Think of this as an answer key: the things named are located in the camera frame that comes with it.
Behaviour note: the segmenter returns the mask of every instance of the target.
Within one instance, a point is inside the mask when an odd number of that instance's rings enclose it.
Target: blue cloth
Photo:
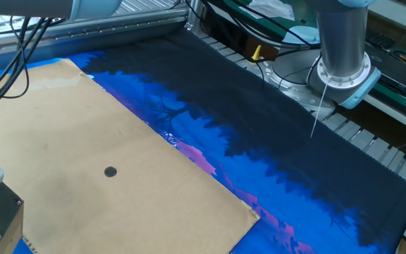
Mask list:
[[[323,125],[309,138],[314,118],[297,102],[268,84],[262,90],[258,77],[194,35],[70,59],[258,212],[234,254],[397,247],[406,181]]]

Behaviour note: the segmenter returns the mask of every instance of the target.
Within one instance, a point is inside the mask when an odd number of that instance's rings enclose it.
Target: white cable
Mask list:
[[[319,108],[317,109],[316,119],[314,120],[313,130],[311,131],[310,138],[313,137],[314,129],[316,128],[317,118],[319,117],[319,111],[321,111],[322,102],[324,101],[325,92],[327,91],[327,87],[328,87],[328,84],[325,84],[324,92],[322,93],[321,103],[319,103]]]

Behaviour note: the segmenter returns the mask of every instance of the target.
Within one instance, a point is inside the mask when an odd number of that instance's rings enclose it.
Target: cardboard sheet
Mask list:
[[[258,220],[71,61],[30,78],[0,102],[0,167],[39,254],[226,254]]]

